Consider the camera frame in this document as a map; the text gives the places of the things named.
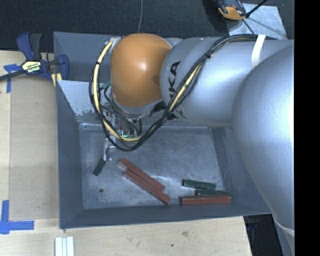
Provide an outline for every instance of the green block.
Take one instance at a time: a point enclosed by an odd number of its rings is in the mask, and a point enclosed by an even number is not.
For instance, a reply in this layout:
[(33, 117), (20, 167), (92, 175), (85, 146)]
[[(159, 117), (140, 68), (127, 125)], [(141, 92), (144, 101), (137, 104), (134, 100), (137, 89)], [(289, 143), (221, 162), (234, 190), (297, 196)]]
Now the green block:
[(217, 185), (215, 183), (203, 182), (193, 179), (184, 179), (183, 186), (187, 188), (194, 189), (207, 189), (207, 190), (215, 190)]
[(104, 156), (102, 156), (98, 162), (98, 164), (96, 165), (96, 167), (94, 168), (93, 171), (93, 175), (95, 176), (99, 176), (99, 174), (101, 173), (102, 169), (104, 168), (105, 164), (107, 161), (104, 160)]

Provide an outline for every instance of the blue tape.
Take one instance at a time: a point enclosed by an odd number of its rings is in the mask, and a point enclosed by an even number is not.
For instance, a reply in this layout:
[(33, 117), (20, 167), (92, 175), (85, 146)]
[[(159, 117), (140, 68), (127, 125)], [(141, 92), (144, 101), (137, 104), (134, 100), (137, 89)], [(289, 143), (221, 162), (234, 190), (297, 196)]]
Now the blue tape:
[[(19, 66), (17, 64), (4, 65), (3, 68), (5, 69), (5, 71), (8, 72), (8, 74), (10, 74), (11, 72), (16, 72), (16, 71), (22, 70), (21, 66)], [(8, 81), (6, 84), (6, 93), (8, 94), (10, 92), (11, 92), (11, 78), (8, 78)]]
[(0, 234), (7, 235), (10, 231), (34, 230), (34, 220), (9, 221), (9, 200), (2, 201)]

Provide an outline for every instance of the yellow cable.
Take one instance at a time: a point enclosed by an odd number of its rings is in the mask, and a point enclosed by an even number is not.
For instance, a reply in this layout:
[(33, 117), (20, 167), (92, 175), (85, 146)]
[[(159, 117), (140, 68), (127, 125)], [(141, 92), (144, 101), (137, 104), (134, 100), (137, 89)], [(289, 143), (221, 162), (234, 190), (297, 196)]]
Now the yellow cable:
[(198, 71), (200, 70), (200, 64), (198, 66), (196, 66), (196, 68), (194, 69), (194, 71), (190, 74), (190, 76), (188, 77), (188, 79), (185, 81), (184, 85), (181, 87), (181, 89), (179, 90), (178, 94), (176, 95), (173, 103), (171, 104), (170, 108), (169, 108), (169, 112), (173, 109), (173, 107), (176, 105), (177, 101), (179, 100), (179, 98), (181, 97), (181, 95), (184, 93), (184, 91), (186, 90), (187, 85), (190, 83), (190, 81), (192, 80), (192, 78), (194, 78), (195, 74), (198, 73)]
[[(94, 99), (94, 104), (95, 104), (95, 108), (97, 109), (98, 113), (100, 113), (100, 106), (99, 106), (99, 100), (98, 100), (98, 91), (97, 91), (97, 87), (98, 87), (98, 83), (97, 83), (97, 80), (98, 80), (98, 71), (99, 71), (99, 66), (104, 58), (104, 56), (106, 55), (107, 51), (109, 50), (110, 46), (112, 45), (112, 41), (110, 40), (106, 46), (103, 48), (98, 60), (97, 60), (97, 64), (95, 65), (94, 67), (94, 70), (93, 70), (93, 99)], [(104, 126), (106, 127), (106, 129), (112, 134), (114, 135), (117, 139), (120, 139), (120, 140), (123, 140), (123, 141), (126, 141), (126, 142), (136, 142), (138, 140), (140, 140), (141, 136), (139, 137), (136, 137), (136, 138), (127, 138), (127, 137), (123, 137), (123, 136), (120, 136), (117, 132), (114, 131), (114, 129), (112, 129), (112, 127), (105, 121), (103, 120), (103, 124)]]

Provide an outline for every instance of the small object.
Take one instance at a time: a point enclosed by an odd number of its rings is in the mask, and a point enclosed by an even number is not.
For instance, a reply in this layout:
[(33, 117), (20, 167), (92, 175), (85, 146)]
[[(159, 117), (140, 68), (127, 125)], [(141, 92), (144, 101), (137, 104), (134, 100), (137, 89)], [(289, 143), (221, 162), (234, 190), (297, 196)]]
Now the small object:
[(2, 201), (0, 234), (7, 235), (10, 231), (33, 230), (34, 220), (9, 221), (9, 200)]
[(132, 172), (130, 169), (126, 169), (123, 176), (128, 179), (129, 181), (133, 182), (146, 192), (148, 192), (150, 195), (154, 196), (156, 199), (160, 200), (164, 204), (169, 204), (170, 197), (163, 193), (162, 191), (155, 188), (153, 185), (148, 183), (146, 180), (141, 178), (140, 176), (136, 175), (134, 172)]
[(54, 256), (75, 256), (74, 237), (56, 237), (54, 240)]
[(101, 156), (99, 162), (97, 163), (96, 167), (94, 168), (93, 175), (99, 176), (102, 169), (104, 168), (107, 161), (104, 160), (104, 156)]
[(187, 195), (180, 196), (182, 205), (209, 205), (209, 204), (227, 204), (231, 203), (231, 195)]
[(146, 174), (143, 170), (135, 166), (132, 162), (129, 162), (127, 159), (122, 158), (118, 165), (123, 169), (129, 169), (134, 174), (139, 176), (141, 179), (145, 180), (147, 183), (149, 183), (151, 186), (154, 186), (157, 190), (163, 191), (165, 189), (165, 186), (156, 181), (154, 178)]
[(228, 20), (240, 21), (246, 17), (246, 10), (240, 0), (217, 0), (217, 8)]
[(217, 187), (215, 183), (203, 182), (193, 179), (184, 179), (182, 185), (187, 188), (207, 190), (215, 190)]
[(196, 190), (196, 194), (198, 196), (208, 196), (208, 195), (228, 195), (229, 193), (223, 190), (199, 188)]

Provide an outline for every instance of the black cable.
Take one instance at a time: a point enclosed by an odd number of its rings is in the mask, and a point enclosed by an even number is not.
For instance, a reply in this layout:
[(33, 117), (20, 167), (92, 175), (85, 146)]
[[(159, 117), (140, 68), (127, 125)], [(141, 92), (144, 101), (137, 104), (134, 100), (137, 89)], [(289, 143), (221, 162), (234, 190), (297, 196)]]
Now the black cable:
[(249, 26), (249, 24), (245, 21), (245, 19), (243, 19), (242, 21), (246, 25), (246, 27), (250, 30), (250, 32), (254, 35), (255, 32), (252, 30), (252, 28)]
[(137, 33), (139, 33), (140, 31), (140, 25), (141, 25), (141, 21), (142, 21), (142, 10), (143, 10), (143, 3), (142, 3), (143, 0), (140, 0), (140, 19), (139, 19), (139, 26), (138, 26), (138, 31)]
[(249, 11), (246, 15), (245, 15), (245, 17), (246, 18), (249, 18), (249, 16), (253, 13), (253, 12), (255, 12), (260, 6), (262, 6), (266, 1), (268, 1), (268, 0), (263, 0), (261, 3), (259, 3), (256, 7), (254, 7), (251, 11)]

